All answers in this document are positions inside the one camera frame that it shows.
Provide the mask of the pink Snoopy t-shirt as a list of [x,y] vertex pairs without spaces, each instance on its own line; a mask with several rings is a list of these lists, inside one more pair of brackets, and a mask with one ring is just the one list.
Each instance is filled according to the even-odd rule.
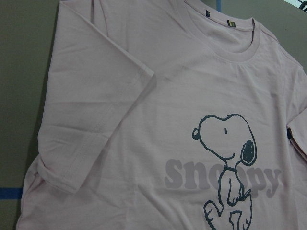
[[19,230],[304,230],[307,76],[198,0],[62,0]]

